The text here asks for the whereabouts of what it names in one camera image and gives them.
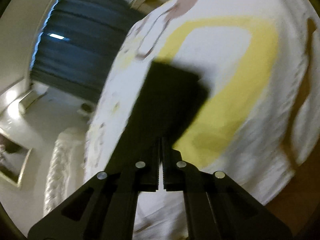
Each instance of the wooden floor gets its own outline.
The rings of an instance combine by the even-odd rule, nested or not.
[[[320,141],[309,158],[267,208],[296,235],[320,203]]]

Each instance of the fabric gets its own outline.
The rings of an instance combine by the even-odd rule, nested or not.
[[[67,128],[55,142],[44,191],[43,216],[74,193],[83,180],[85,134]]]
[[[142,18],[124,0],[59,0],[41,36],[31,78],[96,103],[126,34]]]
[[[113,63],[87,133],[85,181],[108,163],[157,60],[199,73],[210,90],[174,145],[183,160],[224,171],[268,203],[294,175],[281,145],[308,66],[310,91],[292,126],[297,165],[319,138],[319,26],[308,0],[170,0],[157,8],[132,27]],[[186,236],[182,194],[157,193],[139,195],[134,239]]]

